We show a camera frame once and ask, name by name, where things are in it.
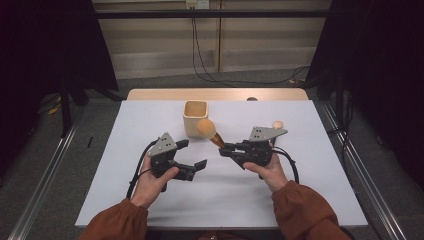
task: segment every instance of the gripper camera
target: gripper camera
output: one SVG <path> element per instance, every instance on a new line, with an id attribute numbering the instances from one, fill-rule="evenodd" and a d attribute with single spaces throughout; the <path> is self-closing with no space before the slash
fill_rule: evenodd
<path id="1" fill-rule="evenodd" d="M 219 149 L 219 154 L 233 159 L 243 170 L 245 162 L 265 167 L 271 162 L 273 153 L 270 140 L 287 132 L 282 128 L 253 127 L 249 140 L 243 140 L 241 143 L 225 143 L 225 147 Z"/>
<path id="2" fill-rule="evenodd" d="M 174 160 L 177 150 L 188 146 L 188 140 L 181 140 L 174 142 L 169 133 L 164 133 L 162 137 L 156 142 L 152 150 L 148 152 L 151 157 L 150 163 L 152 165 L 152 173 L 155 177 L 162 176 L 168 169 L 172 167 L 178 167 L 179 172 L 173 178 L 183 181 L 192 181 L 194 174 L 206 167 L 207 160 L 195 163 L 194 166 L 180 164 Z M 162 192 L 166 191 L 167 185 L 162 189 Z"/>

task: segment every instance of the white board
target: white board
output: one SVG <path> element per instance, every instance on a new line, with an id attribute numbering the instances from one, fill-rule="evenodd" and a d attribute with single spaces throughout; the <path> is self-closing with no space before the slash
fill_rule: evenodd
<path id="1" fill-rule="evenodd" d="M 123 102 L 90 191 L 76 221 L 85 227 L 100 211 L 125 198 L 145 147 L 169 132 L 175 141 L 189 139 L 175 160 L 193 165 L 208 159 L 192 182 L 171 180 L 149 208 L 148 226 L 155 229 L 267 229 L 277 228 L 271 192 L 257 174 L 243 171 L 206 139 L 184 132 L 185 101 Z M 342 226 L 367 222 L 344 174 L 312 101 L 209 101 L 209 119 L 225 142 L 248 139 L 253 126 L 284 122 L 288 133 L 277 139 L 296 161 L 300 183 L 320 193 Z M 293 172 L 280 156 L 287 177 Z"/>

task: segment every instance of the black curtain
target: black curtain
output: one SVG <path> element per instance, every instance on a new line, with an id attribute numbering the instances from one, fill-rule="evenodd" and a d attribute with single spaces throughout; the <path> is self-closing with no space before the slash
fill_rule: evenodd
<path id="1" fill-rule="evenodd" d="M 37 119 L 40 100 L 60 82 L 117 90 L 116 78 L 90 0 L 0 3 L 0 174 L 19 152 Z"/>
<path id="2" fill-rule="evenodd" d="M 346 4 L 334 0 L 332 8 Z M 354 104 L 424 189 L 424 5 L 412 0 L 355 4 L 357 18 L 327 19 L 307 82 L 326 99 L 342 76 Z"/>

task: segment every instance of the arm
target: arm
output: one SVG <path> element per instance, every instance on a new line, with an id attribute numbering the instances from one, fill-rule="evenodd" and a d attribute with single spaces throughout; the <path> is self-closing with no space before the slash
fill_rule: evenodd
<path id="1" fill-rule="evenodd" d="M 146 156 L 140 172 L 151 168 Z M 160 178 L 150 171 L 142 174 L 131 199 L 97 214 L 80 236 L 85 239 L 144 239 L 147 232 L 147 209 L 159 196 L 162 187 L 178 173 L 178 168 L 169 169 Z"/>
<path id="2" fill-rule="evenodd" d="M 249 162 L 243 166 L 261 175 L 273 193 L 275 217 L 286 239 L 350 239 L 340 229 L 336 214 L 322 196 L 287 180 L 276 154 L 266 167 Z"/>

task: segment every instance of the power outlet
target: power outlet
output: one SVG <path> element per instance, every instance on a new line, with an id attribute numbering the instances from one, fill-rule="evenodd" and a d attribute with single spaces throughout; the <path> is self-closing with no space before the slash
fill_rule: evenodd
<path id="1" fill-rule="evenodd" d="M 197 9 L 209 9 L 209 0 L 198 0 Z"/>
<path id="2" fill-rule="evenodd" d="M 186 0 L 187 9 L 197 9 L 197 0 Z"/>

